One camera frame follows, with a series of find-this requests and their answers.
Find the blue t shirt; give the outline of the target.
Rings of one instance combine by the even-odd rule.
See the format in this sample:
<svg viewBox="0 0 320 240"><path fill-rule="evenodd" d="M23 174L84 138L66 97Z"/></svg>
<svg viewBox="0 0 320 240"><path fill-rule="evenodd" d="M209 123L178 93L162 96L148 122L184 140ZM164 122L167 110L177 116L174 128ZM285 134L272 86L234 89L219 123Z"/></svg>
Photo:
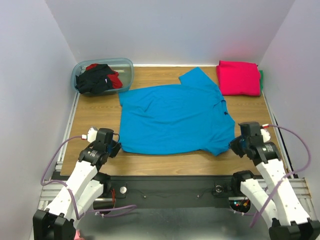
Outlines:
<svg viewBox="0 0 320 240"><path fill-rule="evenodd" d="M198 150L215 156L235 138L235 121L219 87L199 67L178 84L119 94L120 143L128 153L174 155Z"/></svg>

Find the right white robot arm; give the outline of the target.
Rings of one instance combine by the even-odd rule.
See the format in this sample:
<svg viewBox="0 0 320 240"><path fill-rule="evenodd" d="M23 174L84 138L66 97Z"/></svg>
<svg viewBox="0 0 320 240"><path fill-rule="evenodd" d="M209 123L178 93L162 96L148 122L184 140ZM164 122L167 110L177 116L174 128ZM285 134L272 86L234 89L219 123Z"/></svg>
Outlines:
<svg viewBox="0 0 320 240"><path fill-rule="evenodd" d="M245 195L256 208L251 225L263 218L272 240L315 240L320 235L320 222L313 220L301 205L286 173L280 152L270 141L270 124L243 122L241 134L230 142L230 149L239 157L253 161L263 177L263 189L249 170L232 175L231 192Z"/></svg>

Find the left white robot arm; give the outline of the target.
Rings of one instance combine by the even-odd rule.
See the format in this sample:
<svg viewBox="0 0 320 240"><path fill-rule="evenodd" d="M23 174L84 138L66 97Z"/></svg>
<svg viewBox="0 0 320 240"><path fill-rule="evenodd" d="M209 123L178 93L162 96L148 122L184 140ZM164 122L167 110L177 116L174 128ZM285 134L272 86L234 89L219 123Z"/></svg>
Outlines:
<svg viewBox="0 0 320 240"><path fill-rule="evenodd" d="M68 180L56 181L62 185L56 197L44 210L38 209L33 215L34 239L73 240L81 218L94 201L111 193L111 177L100 169L121 148L113 139L115 135L112 129L92 127L81 136L89 145L80 152Z"/></svg>

